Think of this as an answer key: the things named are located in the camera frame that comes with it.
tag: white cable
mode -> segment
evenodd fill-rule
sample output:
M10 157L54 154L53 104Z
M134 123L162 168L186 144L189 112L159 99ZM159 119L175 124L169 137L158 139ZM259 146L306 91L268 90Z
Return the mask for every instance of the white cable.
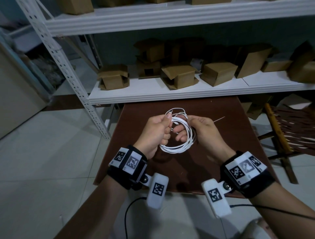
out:
M175 146L175 147L167 147L165 145L160 145L161 150L163 150L166 153L170 153L170 154L179 154L179 153L183 153L185 152L187 149L190 148L190 146L192 146L192 144L195 142L196 140L196 132L193 128L191 128L188 123L177 117L178 115L183 115L186 119L188 119L187 114L185 112L185 110L183 108L173 108L173 109L181 109L183 110L182 112L179 113L175 113L172 114L172 122L174 122L174 124L179 125L180 123L185 127L185 130L187 132L187 141L179 146Z

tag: wooden table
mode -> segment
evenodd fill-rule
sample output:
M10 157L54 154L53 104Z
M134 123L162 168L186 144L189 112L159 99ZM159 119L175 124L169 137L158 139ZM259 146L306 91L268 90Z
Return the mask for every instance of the wooden table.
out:
M250 151L277 178L238 98L227 96L125 104L94 184L99 184L106 176L108 163L120 147L135 143L149 117L165 114L176 107L184 108L188 115L208 117L213 121L225 116L215 122L225 142L234 150ZM174 135L168 145L179 144L173 138ZM203 194L203 181L220 179L219 166L207 159L203 147L197 142L181 154L168 154L158 148L154 158L149 161L146 172L149 175L157 172L169 177L167 191L181 193ZM239 192L227 196L243 197Z

